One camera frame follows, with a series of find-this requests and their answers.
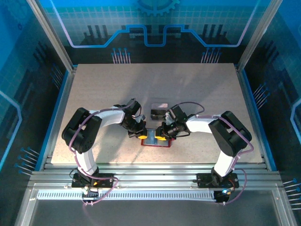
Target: blue wall panel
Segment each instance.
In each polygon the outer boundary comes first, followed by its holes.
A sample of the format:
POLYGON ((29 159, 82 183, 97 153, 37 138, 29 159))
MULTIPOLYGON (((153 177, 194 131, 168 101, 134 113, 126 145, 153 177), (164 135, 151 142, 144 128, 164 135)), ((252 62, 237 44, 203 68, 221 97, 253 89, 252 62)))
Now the blue wall panel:
MULTIPOLYGON (((301 182, 300 25, 300 1, 283 1, 246 66, 276 167, 284 181, 297 178, 298 183, 301 182)), ((295 213, 300 221, 300 212, 295 213)))
POLYGON ((0 225, 14 225, 36 164, 22 150, 40 152, 64 72, 27 2, 0 0, 0 225))
POLYGON ((206 63, 207 48, 237 63, 269 0, 41 3, 74 64, 114 63, 113 48, 127 48, 132 63, 206 63))

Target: gray floor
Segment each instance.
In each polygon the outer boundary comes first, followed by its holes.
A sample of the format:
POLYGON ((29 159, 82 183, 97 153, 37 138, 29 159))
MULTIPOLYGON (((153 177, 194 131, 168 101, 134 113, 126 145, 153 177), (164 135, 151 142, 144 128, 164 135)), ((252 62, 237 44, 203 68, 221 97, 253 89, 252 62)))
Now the gray floor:
POLYGON ((245 191, 228 206, 198 201, 38 201, 31 226, 277 226, 270 193, 245 191))

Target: floor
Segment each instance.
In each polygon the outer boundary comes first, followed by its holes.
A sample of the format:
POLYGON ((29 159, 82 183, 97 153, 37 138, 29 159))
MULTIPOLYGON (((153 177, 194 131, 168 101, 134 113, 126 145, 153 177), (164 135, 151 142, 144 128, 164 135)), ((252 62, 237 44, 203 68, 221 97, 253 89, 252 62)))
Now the floor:
MULTIPOLYGON (((51 162, 75 163, 61 134, 77 108, 99 110, 126 104, 133 97, 143 107, 148 128, 160 125, 150 119, 153 103, 172 106, 196 101, 205 106, 206 115, 230 110, 250 130, 255 147, 239 161, 262 161, 233 64, 97 64, 78 65, 51 162)), ((194 105, 182 109, 187 114, 199 110, 194 105)), ((205 133, 179 138, 170 148, 145 147, 140 142, 128 138, 119 125, 102 128, 93 147, 94 158, 97 163, 213 163, 220 153, 213 136, 205 133)))

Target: black mount bracket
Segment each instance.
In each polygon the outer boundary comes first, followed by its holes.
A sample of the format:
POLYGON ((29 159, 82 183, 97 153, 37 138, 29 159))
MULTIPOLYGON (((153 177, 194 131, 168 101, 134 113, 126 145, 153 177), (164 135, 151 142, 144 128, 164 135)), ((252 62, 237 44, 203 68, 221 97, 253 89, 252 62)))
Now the black mount bracket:
POLYGON ((218 186, 214 186, 211 173, 198 173, 197 179, 193 180, 193 182, 198 184, 198 188, 225 188, 225 189, 227 189, 227 188, 233 187, 233 184, 234 184, 235 188, 239 187, 239 182, 238 182, 236 173, 229 173, 223 179, 224 180, 218 186))
MULTIPOLYGON (((113 173, 96 173, 93 174, 94 177, 98 178, 112 178, 114 177, 113 173)), ((73 175, 72 185, 74 188, 84 188, 85 186, 90 186, 91 188, 112 188, 114 180, 91 180, 87 181, 80 173, 75 173, 73 175)))

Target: white robotic arm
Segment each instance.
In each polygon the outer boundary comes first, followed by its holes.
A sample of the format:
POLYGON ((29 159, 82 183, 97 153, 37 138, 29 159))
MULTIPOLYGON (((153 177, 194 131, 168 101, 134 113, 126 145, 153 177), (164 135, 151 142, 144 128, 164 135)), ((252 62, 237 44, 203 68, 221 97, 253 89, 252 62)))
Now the white robotic arm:
POLYGON ((236 163, 238 153, 247 146, 247 143, 223 120, 226 120, 231 127, 238 130, 242 136, 251 141, 252 136, 237 117, 229 111, 221 115, 189 117, 178 105, 169 109, 166 113, 166 121, 156 129, 156 137, 161 140, 175 140, 180 132, 189 135, 192 132, 212 133, 221 152, 212 169, 213 185, 218 186, 228 176, 236 163))
POLYGON ((62 138, 69 145, 77 129, 79 129, 87 117, 90 117, 71 144, 72 148, 75 149, 78 170, 86 180, 92 183, 91 178, 86 175, 92 176, 98 174, 92 146, 100 128, 119 124, 128 130, 130 137, 136 136, 141 138, 146 136, 147 130, 143 121, 145 119, 144 115, 133 117, 140 108, 140 104, 132 99, 127 105, 115 105, 110 108, 112 110, 108 111, 88 111, 84 108, 79 108, 75 112, 64 129, 62 138))
MULTIPOLYGON (((212 131, 209 128, 209 124, 216 119, 203 119, 198 118, 197 116, 190 117, 187 122, 187 128, 190 132, 204 132, 204 133, 211 133, 212 131)), ((226 176, 228 173, 232 171, 232 164, 235 160, 235 156, 228 156, 222 150, 218 157, 216 164, 214 165, 215 172, 220 175, 221 177, 226 176)))
MULTIPOLYGON (((120 124, 124 119, 125 113, 123 111, 106 111, 96 114, 95 116, 99 117, 102 120, 99 127, 100 129, 112 124, 120 124)), ((76 157, 80 165, 80 168, 78 168, 79 171, 83 170, 89 175, 93 175, 95 173, 95 171, 97 170, 97 165, 94 160, 92 148, 83 153, 76 152, 76 157)))

